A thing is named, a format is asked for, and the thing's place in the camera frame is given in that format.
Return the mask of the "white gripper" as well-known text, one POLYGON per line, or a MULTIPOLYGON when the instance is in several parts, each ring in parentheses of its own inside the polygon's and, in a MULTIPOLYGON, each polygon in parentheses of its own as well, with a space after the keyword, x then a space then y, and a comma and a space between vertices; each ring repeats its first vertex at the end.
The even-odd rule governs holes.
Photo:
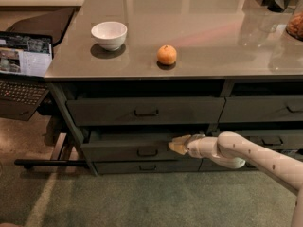
POLYGON ((217 154, 217 138, 201 134, 174 137, 169 148, 181 155, 189 154, 193 158, 212 159, 217 154))

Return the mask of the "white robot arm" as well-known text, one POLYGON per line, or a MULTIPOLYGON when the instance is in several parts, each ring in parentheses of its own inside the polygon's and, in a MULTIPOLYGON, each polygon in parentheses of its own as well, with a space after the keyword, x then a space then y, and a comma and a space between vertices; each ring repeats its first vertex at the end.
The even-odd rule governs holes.
POLYGON ((218 136, 203 134, 173 138, 169 148, 181 155, 207 158, 219 166, 239 169, 246 162, 296 195, 291 227, 303 227, 303 163, 255 144, 232 131, 218 136))

